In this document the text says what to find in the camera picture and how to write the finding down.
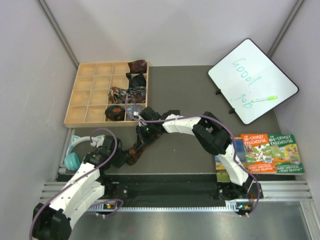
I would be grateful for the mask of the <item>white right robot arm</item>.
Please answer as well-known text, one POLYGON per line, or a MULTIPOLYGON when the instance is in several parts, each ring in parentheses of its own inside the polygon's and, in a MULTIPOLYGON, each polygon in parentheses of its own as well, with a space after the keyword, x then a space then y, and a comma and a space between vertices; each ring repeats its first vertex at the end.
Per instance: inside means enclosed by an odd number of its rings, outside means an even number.
POLYGON ((254 178, 241 163, 237 154, 236 140, 226 127, 210 112, 201 116, 181 116, 179 110, 159 114, 146 107, 139 114, 136 127, 135 152, 142 152, 162 134, 186 134, 196 137, 203 149, 219 159, 226 169, 230 182, 218 187, 221 197, 226 200, 245 198, 252 191, 254 178))

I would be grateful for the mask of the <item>brown red patterned tie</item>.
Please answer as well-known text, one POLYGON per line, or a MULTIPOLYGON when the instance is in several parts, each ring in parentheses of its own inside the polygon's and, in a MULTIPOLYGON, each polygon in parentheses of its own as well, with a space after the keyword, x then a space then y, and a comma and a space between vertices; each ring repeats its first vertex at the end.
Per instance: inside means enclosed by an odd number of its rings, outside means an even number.
MULTIPOLYGON (((161 120, 166 119, 169 115, 180 115, 180 110, 169 110, 167 112, 165 112, 163 115, 161 115, 161 120)), ((129 160, 129 162, 127 163, 128 165, 132 166, 134 165, 138 159, 142 156, 143 152, 151 145, 151 144, 147 144, 147 145, 137 145, 137 142, 131 147, 129 148, 127 151, 131 156, 131 159, 129 160)))

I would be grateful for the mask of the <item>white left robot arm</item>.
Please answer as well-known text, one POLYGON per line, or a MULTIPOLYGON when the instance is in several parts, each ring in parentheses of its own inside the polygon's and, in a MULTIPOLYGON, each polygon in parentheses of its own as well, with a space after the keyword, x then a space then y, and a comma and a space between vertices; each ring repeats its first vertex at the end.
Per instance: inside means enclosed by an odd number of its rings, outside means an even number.
POLYGON ((46 203, 33 210, 29 231, 31 240, 67 240, 77 221, 99 198, 109 198, 113 185, 104 171, 111 165, 122 165, 127 154, 122 142, 114 135, 73 136, 67 148, 64 164, 75 171, 65 186, 46 203), (94 151, 80 161, 73 149, 89 142, 94 151))

